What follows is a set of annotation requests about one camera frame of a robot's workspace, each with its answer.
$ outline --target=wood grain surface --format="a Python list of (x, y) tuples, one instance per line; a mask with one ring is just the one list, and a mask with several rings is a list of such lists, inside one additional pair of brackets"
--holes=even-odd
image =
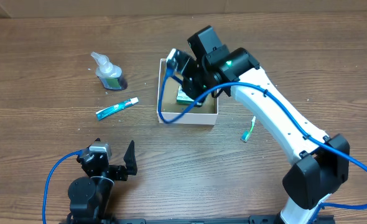
[(367, 0), (0, 0), (11, 18), (367, 11)]
[[(223, 95), (217, 124), (159, 124), (160, 58), (213, 25), (231, 50), (244, 47), (280, 92), (311, 122), (342, 133), (351, 155), (367, 164), (367, 12), (0, 19), (0, 223), (41, 222), (44, 184), (52, 166), (96, 138), (122, 164), (135, 141), (138, 175), (118, 182), (109, 203), (118, 218), (217, 218), (276, 214), (290, 166), (251, 112)], [(92, 51), (106, 54), (128, 80), (105, 91)], [(102, 121), (95, 112), (137, 96), (139, 103)], [(48, 223), (69, 213), (67, 189), (84, 176), (63, 162), (49, 189)], [(367, 174), (350, 176), (329, 202), (367, 202)], [(367, 223), (367, 210), (327, 208), (337, 223)]]

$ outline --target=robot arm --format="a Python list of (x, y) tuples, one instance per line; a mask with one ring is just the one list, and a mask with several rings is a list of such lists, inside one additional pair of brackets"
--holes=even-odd
[(301, 128), (304, 136), (266, 92), (240, 85), (224, 87), (228, 96), (244, 104), (262, 122), (283, 148), (292, 166), (283, 178), (289, 195), (286, 206), (276, 223), (308, 223), (317, 205), (324, 202), (348, 178), (348, 161), (321, 150), (308, 140), (309, 136), (345, 154), (350, 146), (342, 135), (328, 137), (304, 118), (275, 88), (259, 62), (245, 49), (229, 52), (213, 28), (208, 26), (188, 39), (196, 60), (183, 51), (173, 49), (167, 57), (167, 70), (183, 76), (182, 89), (192, 99), (225, 83), (250, 83), (262, 88), (279, 100)]
[(115, 218), (106, 214), (114, 181), (127, 181), (128, 175), (137, 174), (134, 141), (124, 155), (123, 165), (111, 165), (111, 149), (98, 138), (83, 150), (77, 162), (88, 177), (74, 180), (68, 189), (71, 213), (67, 224), (116, 224)]
[[(272, 93), (293, 115), (315, 139), (324, 142), (323, 138), (327, 136), (326, 132), (317, 128), (305, 117), (303, 117), (275, 88), (273, 83), (268, 79), (266, 72), (261, 67), (256, 70), (252, 68), (239, 76), (243, 83), (252, 83), (259, 85), (263, 89), (267, 89)], [(265, 97), (263, 93), (255, 91), (245, 86), (232, 86), (232, 97), (242, 103), (247, 109), (252, 111), (254, 115), (261, 121), (264, 127), (272, 134), (274, 139), (280, 144), (290, 165), (298, 162), (302, 152), (311, 153), (318, 146), (303, 138), (302, 133), (294, 126), (284, 112), (270, 98)]]

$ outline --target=open cardboard box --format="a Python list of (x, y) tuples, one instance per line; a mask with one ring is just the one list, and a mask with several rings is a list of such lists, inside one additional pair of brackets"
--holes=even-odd
[[(157, 107), (159, 107), (159, 97), (162, 82), (165, 75), (165, 59), (160, 60), (160, 69), (159, 69), (159, 88), (157, 91)], [(179, 105), (177, 104), (177, 95), (178, 95), (178, 87), (179, 84), (169, 78), (164, 88), (163, 102), (161, 105), (161, 113), (164, 119), (173, 119), (178, 116), (188, 105)], [(159, 122), (163, 123), (160, 119), (159, 112), (157, 112), (157, 117), (159, 118)], [(216, 121), (216, 117), (218, 116), (218, 98), (214, 99), (211, 95), (208, 95), (206, 100), (203, 103), (202, 107), (194, 107), (187, 114), (185, 114), (181, 119), (176, 121), (179, 124), (209, 124), (214, 125)]]

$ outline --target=cable clip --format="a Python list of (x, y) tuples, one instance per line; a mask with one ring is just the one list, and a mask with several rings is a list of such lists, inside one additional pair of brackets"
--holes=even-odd
[(307, 134), (306, 136), (302, 136), (304, 140), (308, 140), (310, 138), (310, 134)]
[(266, 93), (268, 92), (268, 89), (264, 90), (264, 97), (266, 97)]

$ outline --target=small tube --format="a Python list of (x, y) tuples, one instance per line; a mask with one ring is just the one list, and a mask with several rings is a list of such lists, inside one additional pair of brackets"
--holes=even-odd
[(105, 108), (103, 110), (100, 110), (96, 112), (96, 117), (98, 118), (98, 121), (102, 120), (103, 118), (106, 118), (114, 113), (117, 113), (118, 111), (122, 111), (136, 103), (138, 103), (138, 97), (128, 99), (124, 102), (118, 103), (116, 105), (110, 106), (108, 108)]

